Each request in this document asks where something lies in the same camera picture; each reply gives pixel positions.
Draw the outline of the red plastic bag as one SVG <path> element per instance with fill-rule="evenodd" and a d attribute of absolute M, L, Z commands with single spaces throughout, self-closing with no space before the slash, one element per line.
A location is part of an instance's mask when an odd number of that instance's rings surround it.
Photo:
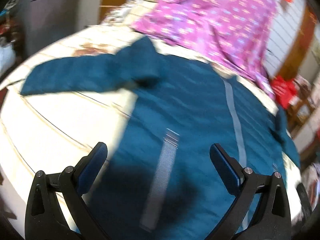
<path fill-rule="evenodd" d="M 276 76 L 271 81 L 271 88 L 275 94 L 276 102 L 287 109 L 290 101 L 297 95 L 294 79 L 285 80 L 282 76 Z"/>

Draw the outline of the purple floral sheet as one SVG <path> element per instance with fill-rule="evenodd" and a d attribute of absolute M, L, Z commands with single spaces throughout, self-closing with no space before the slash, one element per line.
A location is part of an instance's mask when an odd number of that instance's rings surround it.
<path fill-rule="evenodd" d="M 275 0 L 158 0 L 132 26 L 200 53 L 273 98 L 263 60 L 275 12 Z"/>

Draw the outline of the cream floral plaid bedspread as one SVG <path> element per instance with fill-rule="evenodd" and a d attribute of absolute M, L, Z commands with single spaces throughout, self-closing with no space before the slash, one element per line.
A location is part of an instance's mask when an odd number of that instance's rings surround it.
<path fill-rule="evenodd" d="M 23 97 L 25 78 L 38 64 L 62 57 L 115 53 L 141 37 L 130 27 L 154 7 L 132 2 L 119 23 L 104 21 L 63 38 L 20 64 L 2 83 L 1 198 L 8 220 L 24 235 L 25 208 L 38 170 L 60 172 L 76 164 L 97 142 L 113 153 L 135 106 L 136 95 L 120 89 L 110 93 L 57 93 Z"/>

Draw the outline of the grey refrigerator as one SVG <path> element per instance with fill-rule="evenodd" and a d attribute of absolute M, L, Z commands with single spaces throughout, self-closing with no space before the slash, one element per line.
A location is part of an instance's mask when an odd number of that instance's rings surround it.
<path fill-rule="evenodd" d="M 79 0 L 20 0 L 17 18 L 24 33 L 24 48 L 31 56 L 75 33 Z"/>

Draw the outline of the teal down jacket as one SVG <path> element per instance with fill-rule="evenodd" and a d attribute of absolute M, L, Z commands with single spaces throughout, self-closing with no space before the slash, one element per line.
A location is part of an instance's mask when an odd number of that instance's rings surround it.
<path fill-rule="evenodd" d="M 256 174 L 298 160 L 282 108 L 271 113 L 236 77 L 159 54 L 143 37 L 115 54 L 64 57 L 36 66 L 23 96 L 59 92 L 137 94 L 120 144 L 82 198 L 107 239 L 210 239 L 235 197 L 210 159 L 220 144 Z"/>

